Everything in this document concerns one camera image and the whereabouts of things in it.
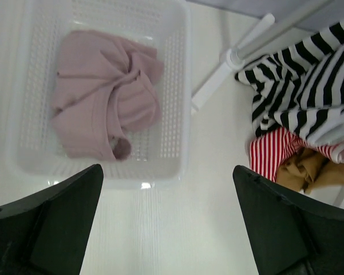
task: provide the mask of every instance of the white stand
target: white stand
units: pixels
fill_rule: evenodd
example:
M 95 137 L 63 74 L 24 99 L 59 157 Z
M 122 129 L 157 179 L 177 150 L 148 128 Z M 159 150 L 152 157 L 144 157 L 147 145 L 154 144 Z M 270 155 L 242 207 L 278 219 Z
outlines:
M 237 45 L 224 54 L 217 70 L 192 96 L 192 114 L 201 109 L 232 72 L 243 69 L 247 57 L 331 1 L 333 0 L 310 0 L 273 27 L 274 16 L 267 14 L 263 17 Z

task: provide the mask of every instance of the white surface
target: white surface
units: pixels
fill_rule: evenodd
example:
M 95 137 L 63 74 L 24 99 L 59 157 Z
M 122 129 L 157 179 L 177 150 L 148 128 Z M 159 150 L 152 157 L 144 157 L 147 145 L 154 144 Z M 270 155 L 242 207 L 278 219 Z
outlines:
M 225 79 L 233 74 L 234 72 L 239 71 L 244 67 L 244 62 L 240 64 L 232 64 L 231 58 L 232 50 L 228 50 L 224 56 L 224 60 L 218 68 L 212 73 L 209 79 L 203 84 L 203 86 L 193 95 L 192 97 L 192 113 L 195 114 L 205 105 L 205 103 L 210 99 L 210 97 L 215 93 Z
M 106 188 L 175 184 L 188 162 L 191 122 L 191 13 L 185 1 L 26 0 L 7 124 L 6 159 L 22 178 L 64 180 L 94 163 L 66 156 L 50 120 L 57 53 L 74 29 L 96 29 L 158 50 L 162 119 L 129 136 L 130 158 L 100 162 Z
M 10 84 L 22 0 L 1 0 L 0 11 L 0 205 L 53 182 L 26 182 L 3 162 Z M 193 86 L 219 63 L 255 19 L 191 5 Z M 300 40 L 293 30 L 278 45 Z M 257 274 L 232 181 L 237 164 L 248 165 L 252 90 L 229 77 L 192 119 L 191 157 L 184 180 L 169 189 L 102 191 L 82 275 Z

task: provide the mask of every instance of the white plastic basket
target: white plastic basket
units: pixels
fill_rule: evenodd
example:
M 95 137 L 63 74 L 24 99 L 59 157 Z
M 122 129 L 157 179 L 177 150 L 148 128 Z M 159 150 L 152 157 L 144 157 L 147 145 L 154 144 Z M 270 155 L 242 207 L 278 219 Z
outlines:
M 124 162 L 102 162 L 105 187 L 150 188 L 187 166 L 191 113 L 191 16 L 185 0 L 27 0 L 8 119 L 6 160 L 20 176 L 51 184 L 94 159 L 69 159 L 50 125 L 57 52 L 74 29 L 95 29 L 153 46 L 165 72 L 156 87 L 162 120 L 131 136 Z

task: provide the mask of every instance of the brown cloth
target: brown cloth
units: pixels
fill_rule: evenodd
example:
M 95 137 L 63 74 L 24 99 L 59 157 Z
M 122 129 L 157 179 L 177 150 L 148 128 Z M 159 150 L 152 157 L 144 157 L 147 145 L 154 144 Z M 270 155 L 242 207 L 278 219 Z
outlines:
M 344 185 L 344 163 L 336 164 L 320 153 L 304 148 L 280 165 L 276 182 L 299 192 L 310 193 L 314 188 Z

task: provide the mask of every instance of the pile of clothes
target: pile of clothes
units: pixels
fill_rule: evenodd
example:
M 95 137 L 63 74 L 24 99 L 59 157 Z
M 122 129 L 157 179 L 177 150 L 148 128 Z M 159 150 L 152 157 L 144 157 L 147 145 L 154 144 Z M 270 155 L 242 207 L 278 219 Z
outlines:
M 132 150 L 127 136 L 156 124 L 154 85 L 164 64 L 157 50 L 112 36 L 71 32 L 58 55 L 52 126 L 67 155 L 113 162 Z
M 344 20 L 235 77 L 256 92 L 255 172 L 306 193 L 344 184 Z

